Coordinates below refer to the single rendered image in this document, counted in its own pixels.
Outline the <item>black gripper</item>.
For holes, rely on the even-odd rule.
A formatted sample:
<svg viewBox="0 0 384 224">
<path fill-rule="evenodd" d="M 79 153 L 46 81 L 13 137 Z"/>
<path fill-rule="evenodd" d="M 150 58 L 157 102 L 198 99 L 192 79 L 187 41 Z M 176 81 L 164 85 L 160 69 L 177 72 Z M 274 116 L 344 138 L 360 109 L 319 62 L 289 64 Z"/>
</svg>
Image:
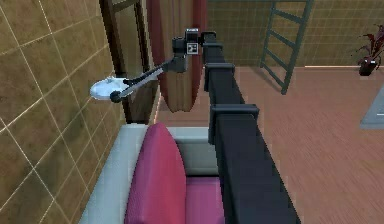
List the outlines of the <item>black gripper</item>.
<svg viewBox="0 0 384 224">
<path fill-rule="evenodd" d="M 156 67 L 150 71 L 143 73 L 135 79 L 124 79 L 123 83 L 127 85 L 122 91 L 113 91 L 110 94 L 110 100 L 113 103 L 119 103 L 123 98 L 129 96 L 134 91 L 145 85 L 149 81 L 155 80 L 158 75 L 165 72 L 184 73 L 187 71 L 187 53 L 186 41 L 183 37 L 174 37 L 172 39 L 173 58 L 166 62 L 164 69 Z"/>
</svg>

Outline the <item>dark brown framed window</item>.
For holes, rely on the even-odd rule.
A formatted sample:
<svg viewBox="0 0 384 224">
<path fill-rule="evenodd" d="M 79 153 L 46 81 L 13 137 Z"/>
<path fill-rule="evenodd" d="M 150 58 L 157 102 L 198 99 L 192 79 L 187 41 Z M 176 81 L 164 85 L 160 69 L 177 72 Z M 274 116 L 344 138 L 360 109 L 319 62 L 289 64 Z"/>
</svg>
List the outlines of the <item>dark brown framed window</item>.
<svg viewBox="0 0 384 224">
<path fill-rule="evenodd" d="M 117 77 L 134 78 L 150 69 L 143 0 L 98 0 Z M 127 123 L 148 124 L 157 94 L 157 82 L 134 91 L 122 101 Z"/>
</svg>

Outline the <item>green ladder shelf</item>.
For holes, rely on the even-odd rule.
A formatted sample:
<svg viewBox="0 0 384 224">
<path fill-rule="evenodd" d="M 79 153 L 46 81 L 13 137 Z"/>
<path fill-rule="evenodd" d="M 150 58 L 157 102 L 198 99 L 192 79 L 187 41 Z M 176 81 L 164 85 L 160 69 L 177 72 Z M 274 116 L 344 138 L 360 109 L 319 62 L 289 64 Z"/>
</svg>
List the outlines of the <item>green ladder shelf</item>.
<svg viewBox="0 0 384 224">
<path fill-rule="evenodd" d="M 303 3 L 304 8 L 301 16 L 296 16 L 293 14 L 290 14 L 288 12 L 282 11 L 277 8 L 278 2 L 295 2 L 295 3 Z M 266 30 L 266 35 L 264 39 L 264 45 L 263 45 L 263 52 L 260 59 L 260 67 L 264 68 L 268 74 L 276 81 L 278 86 L 281 88 L 280 93 L 282 95 L 285 95 L 287 93 L 287 90 L 290 85 L 290 81 L 293 75 L 293 70 L 296 65 L 296 61 L 298 58 L 298 54 L 301 48 L 301 43 L 304 37 L 304 32 L 307 26 L 307 22 L 310 17 L 310 13 L 312 10 L 314 0 L 273 0 L 270 14 L 269 14 L 269 20 Z M 287 19 L 293 23 L 296 23 L 298 25 L 298 31 L 296 34 L 295 41 L 290 41 L 286 37 L 279 34 L 277 31 L 272 29 L 272 23 L 273 23 L 273 17 L 279 16 L 281 18 Z M 290 56 L 289 63 L 286 64 L 282 59 L 280 59 L 276 54 L 274 54 L 269 48 L 269 38 L 273 36 L 286 46 L 288 46 L 292 52 Z M 281 80 L 273 71 L 272 69 L 266 64 L 266 56 L 269 55 L 280 67 L 282 67 L 285 71 L 285 77 L 283 80 Z"/>
</svg>

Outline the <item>red plant in black pot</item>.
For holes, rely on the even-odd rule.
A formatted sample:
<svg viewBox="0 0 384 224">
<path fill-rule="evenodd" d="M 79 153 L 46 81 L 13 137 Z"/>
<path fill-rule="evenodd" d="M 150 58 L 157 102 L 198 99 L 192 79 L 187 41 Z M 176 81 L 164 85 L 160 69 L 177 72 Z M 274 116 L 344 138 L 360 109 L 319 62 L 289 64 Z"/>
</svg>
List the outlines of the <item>red plant in black pot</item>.
<svg viewBox="0 0 384 224">
<path fill-rule="evenodd" d="M 382 63 L 381 54 L 384 52 L 384 24 L 376 24 L 378 31 L 376 34 L 367 33 L 363 37 L 367 37 L 369 43 L 357 49 L 357 52 L 365 49 L 367 54 L 358 60 L 360 66 L 360 76 L 370 76 L 374 70 L 378 70 Z"/>
</svg>

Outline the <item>grey rug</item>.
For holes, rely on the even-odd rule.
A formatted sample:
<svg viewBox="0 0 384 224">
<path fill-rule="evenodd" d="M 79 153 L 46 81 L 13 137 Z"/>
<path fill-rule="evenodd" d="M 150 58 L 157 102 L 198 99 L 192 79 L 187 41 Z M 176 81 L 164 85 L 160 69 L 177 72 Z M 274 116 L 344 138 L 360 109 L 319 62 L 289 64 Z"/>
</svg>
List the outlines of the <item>grey rug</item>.
<svg viewBox="0 0 384 224">
<path fill-rule="evenodd" d="M 384 130 L 384 85 L 362 118 L 360 128 Z"/>
</svg>

